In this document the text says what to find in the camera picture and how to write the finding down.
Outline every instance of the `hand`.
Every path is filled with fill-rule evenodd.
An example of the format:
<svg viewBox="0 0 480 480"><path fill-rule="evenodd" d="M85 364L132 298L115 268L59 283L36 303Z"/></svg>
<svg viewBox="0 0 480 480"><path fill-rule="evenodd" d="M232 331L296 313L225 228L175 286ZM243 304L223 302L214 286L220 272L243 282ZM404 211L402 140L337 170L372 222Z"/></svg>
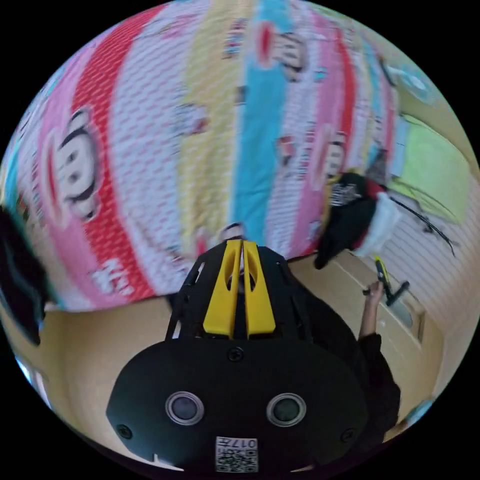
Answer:
<svg viewBox="0 0 480 480"><path fill-rule="evenodd" d="M368 286L370 293L368 294L365 305L377 308L384 296L384 284L381 281L376 281Z"/></svg>

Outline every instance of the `blanket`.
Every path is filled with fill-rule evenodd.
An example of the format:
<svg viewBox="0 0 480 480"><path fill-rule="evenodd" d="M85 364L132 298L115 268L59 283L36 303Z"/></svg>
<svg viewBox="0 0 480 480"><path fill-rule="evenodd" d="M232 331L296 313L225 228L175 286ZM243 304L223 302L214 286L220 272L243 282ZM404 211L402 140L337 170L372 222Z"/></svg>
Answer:
<svg viewBox="0 0 480 480"><path fill-rule="evenodd" d="M389 188L418 202L424 212L460 225L468 209L470 167L462 153L420 120L408 122L404 165Z"/></svg>
<svg viewBox="0 0 480 480"><path fill-rule="evenodd" d="M178 291L232 236L312 253L329 184L387 165L397 117L348 20L302 0L172 1L52 76L7 147L1 203L60 308L125 305Z"/></svg>

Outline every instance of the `qr code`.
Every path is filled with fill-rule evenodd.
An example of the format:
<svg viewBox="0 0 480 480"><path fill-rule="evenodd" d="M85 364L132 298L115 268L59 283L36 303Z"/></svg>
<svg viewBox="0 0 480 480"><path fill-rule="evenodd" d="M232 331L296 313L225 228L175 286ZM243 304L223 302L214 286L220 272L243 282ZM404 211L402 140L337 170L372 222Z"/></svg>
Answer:
<svg viewBox="0 0 480 480"><path fill-rule="evenodd" d="M217 472L247 474L259 471L258 442L256 438L218 436L215 446Z"/></svg>

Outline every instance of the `black shirt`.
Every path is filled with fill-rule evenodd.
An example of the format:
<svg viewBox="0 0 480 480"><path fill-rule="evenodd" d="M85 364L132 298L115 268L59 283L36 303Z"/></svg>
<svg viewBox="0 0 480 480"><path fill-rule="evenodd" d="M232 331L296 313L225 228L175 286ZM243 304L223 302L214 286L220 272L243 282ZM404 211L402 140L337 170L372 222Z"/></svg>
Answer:
<svg viewBox="0 0 480 480"><path fill-rule="evenodd" d="M302 284L299 287L305 295L313 341L341 358L363 389L369 420L347 455L366 453L396 425L400 408L400 388L380 351L382 338L374 333L357 340L338 313Z"/></svg>

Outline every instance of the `green towel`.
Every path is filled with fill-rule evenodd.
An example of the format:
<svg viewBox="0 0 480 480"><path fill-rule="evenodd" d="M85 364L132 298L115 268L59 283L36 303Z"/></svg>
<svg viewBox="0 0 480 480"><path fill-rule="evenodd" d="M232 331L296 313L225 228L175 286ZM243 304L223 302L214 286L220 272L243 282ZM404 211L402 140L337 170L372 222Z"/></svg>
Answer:
<svg viewBox="0 0 480 480"><path fill-rule="evenodd" d="M410 129L401 177L388 188L410 197L423 211L461 224L467 210L470 167L446 138L420 120L405 115Z"/></svg>

